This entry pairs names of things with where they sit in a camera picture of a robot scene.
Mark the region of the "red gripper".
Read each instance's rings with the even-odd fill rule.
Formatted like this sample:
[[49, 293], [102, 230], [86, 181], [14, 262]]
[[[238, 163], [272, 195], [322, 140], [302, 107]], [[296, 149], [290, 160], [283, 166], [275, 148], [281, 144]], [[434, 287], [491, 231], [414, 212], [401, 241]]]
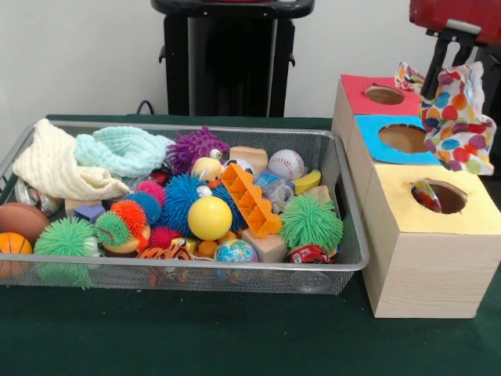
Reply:
[[[500, 44], [500, 1], [495, 0], [411, 0], [409, 20], [429, 30], [441, 32], [445, 28], [476, 36], [481, 44]], [[434, 98], [438, 87], [438, 74], [442, 71], [450, 38], [439, 37], [420, 94]], [[464, 65], [475, 47], [475, 42], [461, 42], [453, 66]]]

